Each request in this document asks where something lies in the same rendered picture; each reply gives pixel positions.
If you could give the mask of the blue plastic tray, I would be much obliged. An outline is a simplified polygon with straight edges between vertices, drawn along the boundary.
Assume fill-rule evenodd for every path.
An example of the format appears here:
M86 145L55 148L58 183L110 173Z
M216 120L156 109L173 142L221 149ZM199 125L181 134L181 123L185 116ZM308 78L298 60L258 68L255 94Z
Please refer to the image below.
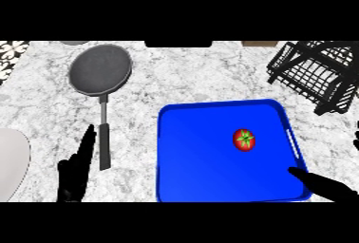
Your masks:
M243 152L238 129L256 136ZM306 163L284 106L271 99L166 105L157 122L160 202L301 201L312 193L289 169Z

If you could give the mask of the dark grey frying pan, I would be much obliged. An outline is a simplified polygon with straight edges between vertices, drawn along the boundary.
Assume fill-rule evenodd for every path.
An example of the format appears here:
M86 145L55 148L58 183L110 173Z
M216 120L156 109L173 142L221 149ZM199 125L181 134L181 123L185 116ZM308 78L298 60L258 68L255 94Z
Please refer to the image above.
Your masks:
M70 85L74 90L98 97L101 105L100 124L100 170L111 168L110 123L107 121L108 95L126 84L132 75L132 58L117 45L91 47L76 57L70 66Z

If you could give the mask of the black white patterned tile panel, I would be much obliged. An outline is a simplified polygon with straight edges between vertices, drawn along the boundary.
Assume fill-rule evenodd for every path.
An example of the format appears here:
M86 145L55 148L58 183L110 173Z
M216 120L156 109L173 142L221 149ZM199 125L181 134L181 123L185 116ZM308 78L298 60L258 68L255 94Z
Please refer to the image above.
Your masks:
M0 41L0 85L11 77L15 64L29 46L29 41Z

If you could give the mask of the red tomato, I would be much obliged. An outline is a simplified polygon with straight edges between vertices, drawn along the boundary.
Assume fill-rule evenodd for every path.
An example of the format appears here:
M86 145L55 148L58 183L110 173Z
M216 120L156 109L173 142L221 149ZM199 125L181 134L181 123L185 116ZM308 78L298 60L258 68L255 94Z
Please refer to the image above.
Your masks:
M250 152L256 146L256 136L249 129L238 129L234 134L235 148L243 152Z

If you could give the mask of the brown wooden block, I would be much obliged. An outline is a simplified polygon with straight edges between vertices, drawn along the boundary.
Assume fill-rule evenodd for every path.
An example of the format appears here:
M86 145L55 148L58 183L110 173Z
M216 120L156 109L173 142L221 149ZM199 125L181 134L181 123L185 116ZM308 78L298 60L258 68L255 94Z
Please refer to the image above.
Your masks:
M277 47L280 41L241 41L244 47Z

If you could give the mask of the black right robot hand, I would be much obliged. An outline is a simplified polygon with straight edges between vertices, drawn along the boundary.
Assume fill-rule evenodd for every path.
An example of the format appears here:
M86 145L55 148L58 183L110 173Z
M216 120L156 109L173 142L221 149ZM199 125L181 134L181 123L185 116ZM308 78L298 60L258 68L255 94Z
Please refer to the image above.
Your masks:
M311 193L337 203L359 204L359 121L299 134L309 168L289 169Z

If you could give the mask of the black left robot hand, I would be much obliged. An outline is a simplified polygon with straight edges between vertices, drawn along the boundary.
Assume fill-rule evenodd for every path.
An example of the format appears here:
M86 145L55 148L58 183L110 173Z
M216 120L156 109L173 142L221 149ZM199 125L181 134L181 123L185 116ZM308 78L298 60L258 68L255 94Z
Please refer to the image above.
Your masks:
M88 189L89 173L95 153L97 131L91 124L77 152L58 162L58 202L80 202Z

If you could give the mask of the black flat appliance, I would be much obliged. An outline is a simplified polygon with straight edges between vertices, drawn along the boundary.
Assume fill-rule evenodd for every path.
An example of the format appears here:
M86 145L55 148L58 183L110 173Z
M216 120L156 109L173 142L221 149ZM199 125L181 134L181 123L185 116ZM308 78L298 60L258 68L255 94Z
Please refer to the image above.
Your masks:
M212 41L145 41L147 47L210 47Z

